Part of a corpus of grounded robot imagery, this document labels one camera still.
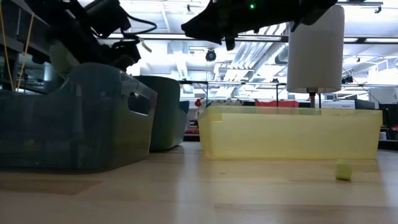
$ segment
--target yellow foam cube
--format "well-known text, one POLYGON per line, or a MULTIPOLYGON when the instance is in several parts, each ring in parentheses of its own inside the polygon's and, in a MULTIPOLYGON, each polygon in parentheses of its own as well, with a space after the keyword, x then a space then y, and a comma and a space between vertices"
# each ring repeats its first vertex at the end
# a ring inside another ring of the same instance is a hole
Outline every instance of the yellow foam cube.
POLYGON ((336 163, 335 175, 338 180, 351 180, 353 170, 347 161, 339 159, 336 163))

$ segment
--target desk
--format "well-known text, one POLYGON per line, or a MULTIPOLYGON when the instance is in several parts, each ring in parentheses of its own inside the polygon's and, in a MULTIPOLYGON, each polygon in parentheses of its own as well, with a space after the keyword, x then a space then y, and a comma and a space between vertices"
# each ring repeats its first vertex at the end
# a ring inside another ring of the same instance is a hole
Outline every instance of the desk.
POLYGON ((398 154, 335 161, 211 161, 197 142, 98 174, 0 172, 0 223, 397 223, 398 154))

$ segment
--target black cable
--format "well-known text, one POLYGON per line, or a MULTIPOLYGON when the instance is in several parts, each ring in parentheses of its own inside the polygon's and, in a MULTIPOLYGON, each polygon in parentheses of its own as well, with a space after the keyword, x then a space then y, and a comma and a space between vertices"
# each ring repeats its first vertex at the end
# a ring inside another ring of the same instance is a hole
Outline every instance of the black cable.
MULTIPOLYGON (((345 70, 344 68, 343 68, 343 70, 344 70, 345 73, 347 73, 347 75, 349 75, 349 76, 352 77, 352 75, 350 75, 350 74, 347 72, 347 70, 345 70)), ((363 90, 365 90, 366 93, 369 94, 369 96, 371 96, 373 99, 375 99, 375 100, 380 104, 380 101, 379 101, 378 99, 376 99, 376 97, 374 97, 372 94, 370 94, 369 90, 365 89, 361 84, 359 84, 359 83, 355 80, 354 77, 353 77, 353 80, 354 80, 354 82, 356 82, 356 84, 358 84, 363 90)))
POLYGON ((125 38, 129 38, 129 39, 138 39, 138 37, 137 37, 138 34, 146 34, 146 33, 150 32, 150 31, 153 31, 153 30, 156 30, 156 29, 157 29, 157 25, 156 25, 156 23, 154 23, 154 22, 146 21, 146 20, 143 20, 143 19, 138 19, 138 18, 136 18, 136 17, 134 17, 134 16, 131 16, 131 15, 128 14, 127 12, 126 12, 126 16, 127 16, 128 18, 130 18, 131 20, 133 20, 133 21, 140 22, 140 23, 143 23, 143 24, 148 24, 148 25, 151 25, 151 26, 153 26, 153 27, 152 27, 152 28, 149 28, 149 29, 147 29, 147 30, 144 30, 144 31, 134 32, 134 33, 128 33, 128 34, 126 34, 123 30, 121 30, 121 33, 123 34, 123 36, 124 36, 125 38))
POLYGON ((25 94, 25 91, 26 91, 26 81, 27 81, 27 79, 25 79, 24 94, 25 94))

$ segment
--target ceiling light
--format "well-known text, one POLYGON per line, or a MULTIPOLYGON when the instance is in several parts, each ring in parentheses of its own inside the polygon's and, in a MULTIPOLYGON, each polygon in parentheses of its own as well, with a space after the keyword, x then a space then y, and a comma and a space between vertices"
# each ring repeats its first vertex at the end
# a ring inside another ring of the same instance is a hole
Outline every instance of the ceiling light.
POLYGON ((202 47, 202 46, 189 46, 188 50, 194 50, 194 51, 206 51, 207 47, 202 47))
POLYGON ((209 84, 219 85, 242 85, 240 82, 208 82, 209 84))
POLYGON ((345 43, 355 43, 358 41, 358 38, 344 38, 345 43))
POLYGON ((391 56, 383 56, 384 59, 394 59, 398 58, 398 55, 391 55, 391 56))
POLYGON ((367 38, 366 43, 398 43, 398 38, 367 38))
MULTIPOLYGON (((148 40, 193 40, 193 38, 187 37, 184 34, 139 34, 138 35, 142 39, 148 40)), ((116 38, 123 38, 122 34, 111 34, 109 38, 116 39, 116 38)))
POLYGON ((273 36, 265 36, 265 35, 239 35, 235 38, 236 41, 243 42, 280 42, 282 37, 273 37, 273 36))

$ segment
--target black robotic arm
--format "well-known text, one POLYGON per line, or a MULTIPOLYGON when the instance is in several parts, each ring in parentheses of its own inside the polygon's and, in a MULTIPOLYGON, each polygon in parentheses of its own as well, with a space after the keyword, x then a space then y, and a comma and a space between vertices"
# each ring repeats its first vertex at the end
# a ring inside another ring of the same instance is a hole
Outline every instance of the black robotic arm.
MULTIPOLYGON (((141 56, 137 49, 138 34, 156 29, 156 24, 130 16, 118 0, 94 0, 82 7, 77 0, 25 0, 49 26, 49 40, 59 40, 80 62, 96 62, 126 70, 141 56), (129 18, 153 28, 139 33, 124 33, 131 27, 129 18), (112 46, 101 45, 120 29, 125 39, 112 46)), ((207 8, 182 25, 188 37, 234 48, 238 33, 292 21, 292 31, 300 24, 313 24, 337 0, 211 0, 207 8)))

